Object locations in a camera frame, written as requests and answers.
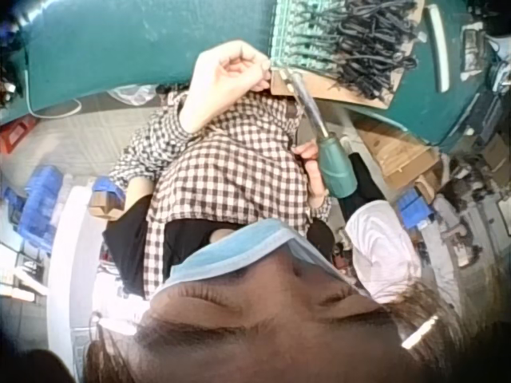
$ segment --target surgical mask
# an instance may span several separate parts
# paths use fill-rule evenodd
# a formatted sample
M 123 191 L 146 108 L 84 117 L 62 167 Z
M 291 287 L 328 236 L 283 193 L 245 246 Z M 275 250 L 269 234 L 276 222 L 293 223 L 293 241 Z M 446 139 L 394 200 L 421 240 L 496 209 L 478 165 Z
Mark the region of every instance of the surgical mask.
M 292 256 L 321 267 L 333 277 L 347 282 L 356 290 L 354 281 L 339 273 L 303 236 L 277 219 L 265 219 L 246 226 L 218 242 L 203 247 L 178 266 L 156 291 L 177 283 L 220 277 L 248 267 L 281 246 L 287 245 Z

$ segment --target green handle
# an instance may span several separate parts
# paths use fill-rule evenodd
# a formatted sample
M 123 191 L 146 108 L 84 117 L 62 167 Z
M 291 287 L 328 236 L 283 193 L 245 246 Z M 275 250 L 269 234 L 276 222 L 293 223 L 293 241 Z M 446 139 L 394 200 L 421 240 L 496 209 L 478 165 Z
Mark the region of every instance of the green handle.
M 330 196 L 344 198 L 353 194 L 357 188 L 357 178 L 339 139 L 330 133 L 328 138 L 319 139 L 318 146 L 319 170 Z

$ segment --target plaid shirt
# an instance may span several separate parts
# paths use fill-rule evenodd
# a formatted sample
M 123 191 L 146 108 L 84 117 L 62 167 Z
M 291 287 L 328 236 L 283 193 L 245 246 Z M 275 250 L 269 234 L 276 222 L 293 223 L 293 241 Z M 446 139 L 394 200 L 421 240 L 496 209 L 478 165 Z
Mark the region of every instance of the plaid shirt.
M 277 218 L 305 235 L 311 217 L 326 221 L 331 207 L 328 198 L 319 209 L 307 204 L 307 175 L 290 151 L 302 117 L 295 103 L 249 93 L 189 134 L 178 119 L 186 95 L 169 95 L 168 106 L 135 133 L 110 173 L 124 189 L 134 177 L 156 183 L 147 214 L 146 298 L 163 283 L 164 227 L 174 219 Z

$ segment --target red object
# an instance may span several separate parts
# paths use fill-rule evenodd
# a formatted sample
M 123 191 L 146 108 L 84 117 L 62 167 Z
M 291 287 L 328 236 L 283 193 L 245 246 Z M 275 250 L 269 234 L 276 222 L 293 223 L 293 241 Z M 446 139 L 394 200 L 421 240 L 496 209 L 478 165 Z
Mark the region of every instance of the red object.
M 38 122 L 39 119 L 27 114 L 9 124 L 3 125 L 0 128 L 0 152 L 10 154 L 22 142 L 23 138 L 35 128 Z

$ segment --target green table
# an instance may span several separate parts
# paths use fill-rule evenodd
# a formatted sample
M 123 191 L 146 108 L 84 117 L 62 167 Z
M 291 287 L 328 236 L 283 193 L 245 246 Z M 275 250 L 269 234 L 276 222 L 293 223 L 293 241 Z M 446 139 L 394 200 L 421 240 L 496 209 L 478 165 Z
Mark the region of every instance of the green table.
M 204 49 L 234 38 L 267 52 L 276 0 L 61 0 L 35 17 L 25 32 L 34 109 L 121 85 L 184 83 Z M 443 143 L 483 76 L 465 83 L 461 26 L 469 19 L 462 0 L 437 0 L 450 44 L 451 89 L 435 86 L 432 35 L 417 44 L 419 67 L 407 73 L 386 111 L 354 107 L 392 121 L 431 144 Z M 423 22 L 423 30 L 428 27 Z M 23 55 L 13 57 L 21 71 Z M 3 111 L 5 123 L 27 113 L 18 98 Z

